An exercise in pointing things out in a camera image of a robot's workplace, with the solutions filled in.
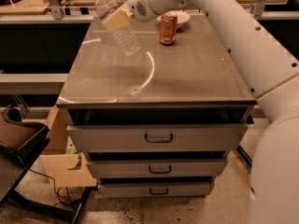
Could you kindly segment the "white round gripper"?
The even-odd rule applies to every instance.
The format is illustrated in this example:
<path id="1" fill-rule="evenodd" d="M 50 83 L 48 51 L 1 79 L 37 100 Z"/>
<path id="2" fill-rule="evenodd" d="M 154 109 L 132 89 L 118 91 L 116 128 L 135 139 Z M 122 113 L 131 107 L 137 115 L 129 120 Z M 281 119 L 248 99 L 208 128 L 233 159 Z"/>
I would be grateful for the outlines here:
<path id="1" fill-rule="evenodd" d="M 150 7 L 148 0 L 127 0 L 127 5 L 123 4 L 118 8 L 112 8 L 104 16 L 102 24 L 108 31 L 129 27 L 133 15 L 137 21 L 141 22 L 148 22 L 156 18 L 156 13 Z"/>

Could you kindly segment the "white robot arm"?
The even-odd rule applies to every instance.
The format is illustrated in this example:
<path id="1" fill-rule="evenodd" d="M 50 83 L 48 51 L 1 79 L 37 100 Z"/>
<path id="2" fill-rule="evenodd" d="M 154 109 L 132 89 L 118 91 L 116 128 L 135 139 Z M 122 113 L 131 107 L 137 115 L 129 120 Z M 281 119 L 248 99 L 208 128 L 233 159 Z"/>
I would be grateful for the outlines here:
<path id="1" fill-rule="evenodd" d="M 253 157 L 248 224 L 299 224 L 298 60 L 235 0 L 127 0 L 104 25 L 120 29 L 189 5 L 206 14 L 270 121 Z"/>

